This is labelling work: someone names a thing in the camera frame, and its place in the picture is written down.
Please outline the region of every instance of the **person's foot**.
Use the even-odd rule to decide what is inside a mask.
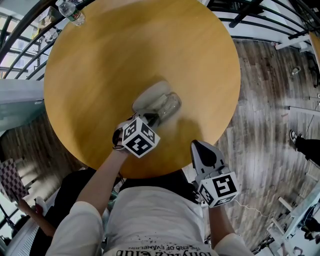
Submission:
[[[293,130],[291,130],[290,131],[290,139],[292,140],[292,142],[294,143],[294,144],[296,144],[296,141],[297,141],[297,134],[293,131]]]

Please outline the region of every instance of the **shirt sleeve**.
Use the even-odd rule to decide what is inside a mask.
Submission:
[[[214,247],[220,256],[253,256],[254,254],[246,247],[244,240],[237,234],[225,236]]]
[[[56,229],[46,256],[101,256],[102,219],[91,204],[76,202]]]

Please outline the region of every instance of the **bottle label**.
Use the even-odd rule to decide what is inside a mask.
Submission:
[[[67,17],[71,22],[74,22],[76,19],[80,17],[80,11],[78,9],[75,9],[74,12]]]

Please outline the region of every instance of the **round wooden table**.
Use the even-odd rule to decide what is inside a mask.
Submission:
[[[117,124],[148,87],[166,80],[182,101],[159,127],[158,146],[121,173],[149,178],[191,163],[194,139],[216,143],[235,111],[240,65],[220,20],[196,0],[96,0],[85,24],[68,24],[46,65],[44,102],[63,145],[98,169]]]

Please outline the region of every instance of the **white cable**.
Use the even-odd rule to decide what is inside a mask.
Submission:
[[[268,218],[271,214],[275,214],[275,212],[273,211],[273,212],[271,212],[269,215],[265,216],[265,215],[263,215],[263,214],[261,213],[261,211],[259,211],[259,210],[256,209],[256,208],[250,208],[250,207],[248,207],[248,206],[246,206],[246,205],[242,205],[242,204],[240,204],[236,199],[233,199],[233,201],[236,201],[240,206],[245,207],[245,208],[247,208],[247,209],[249,209],[249,210],[256,210],[258,213],[260,213],[260,215],[261,215],[262,217],[265,217],[265,218]]]

